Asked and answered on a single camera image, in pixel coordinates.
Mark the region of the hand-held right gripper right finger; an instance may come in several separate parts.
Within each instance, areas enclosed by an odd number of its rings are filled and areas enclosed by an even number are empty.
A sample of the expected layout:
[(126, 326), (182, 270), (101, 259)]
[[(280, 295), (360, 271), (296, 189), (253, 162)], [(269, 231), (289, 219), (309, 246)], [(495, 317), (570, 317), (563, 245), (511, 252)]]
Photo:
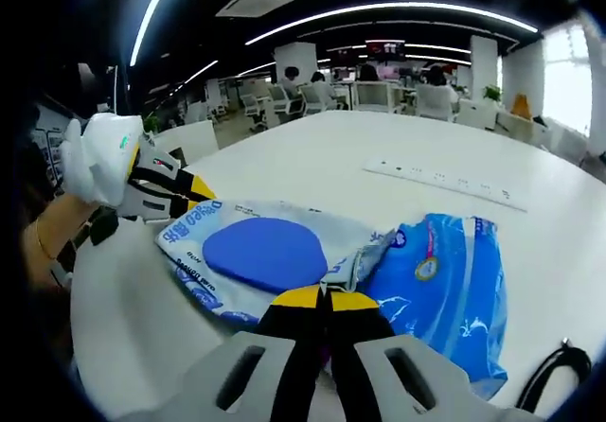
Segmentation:
[(377, 303), (330, 295), (331, 372), (347, 421), (524, 421), (477, 396), (467, 373), (424, 342), (395, 336)]

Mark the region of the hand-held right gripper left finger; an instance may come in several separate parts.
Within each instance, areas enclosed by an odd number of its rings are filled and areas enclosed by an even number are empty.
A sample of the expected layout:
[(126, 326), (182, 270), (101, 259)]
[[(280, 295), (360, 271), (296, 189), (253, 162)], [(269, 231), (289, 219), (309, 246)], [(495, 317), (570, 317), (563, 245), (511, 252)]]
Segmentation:
[(316, 286), (274, 301), (242, 331), (195, 362), (176, 393), (127, 421), (305, 421), (325, 363)]

